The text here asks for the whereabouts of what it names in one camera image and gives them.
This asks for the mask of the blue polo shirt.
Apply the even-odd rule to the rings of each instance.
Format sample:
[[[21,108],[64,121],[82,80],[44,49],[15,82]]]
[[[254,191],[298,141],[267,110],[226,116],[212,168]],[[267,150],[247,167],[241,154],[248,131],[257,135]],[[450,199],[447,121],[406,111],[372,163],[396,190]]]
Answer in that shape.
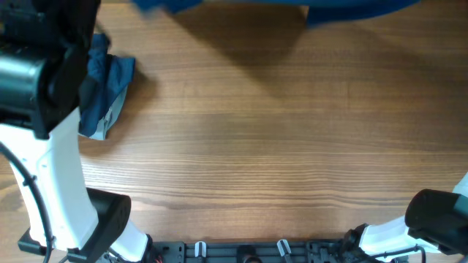
[[[131,0],[141,11],[162,7],[178,13],[204,4],[206,0]],[[221,0],[225,4],[277,4],[308,8],[306,23],[315,26],[347,20],[363,20],[398,12],[419,0]]]

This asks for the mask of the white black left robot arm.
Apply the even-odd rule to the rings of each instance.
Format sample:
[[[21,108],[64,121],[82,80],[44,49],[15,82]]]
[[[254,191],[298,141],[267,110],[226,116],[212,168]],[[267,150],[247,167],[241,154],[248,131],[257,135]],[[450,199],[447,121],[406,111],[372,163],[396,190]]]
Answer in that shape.
[[[70,262],[153,262],[151,237],[129,218],[131,200],[86,186],[78,148],[98,1],[1,3],[1,154],[30,226],[20,250]]]

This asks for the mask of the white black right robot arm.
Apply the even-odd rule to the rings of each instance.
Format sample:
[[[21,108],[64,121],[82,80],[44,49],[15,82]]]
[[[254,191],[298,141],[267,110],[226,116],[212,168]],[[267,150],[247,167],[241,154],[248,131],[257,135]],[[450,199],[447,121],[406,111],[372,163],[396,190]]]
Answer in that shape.
[[[351,229],[340,250],[344,262],[402,262],[412,254],[467,261],[467,176],[452,191],[419,191],[399,218]]]

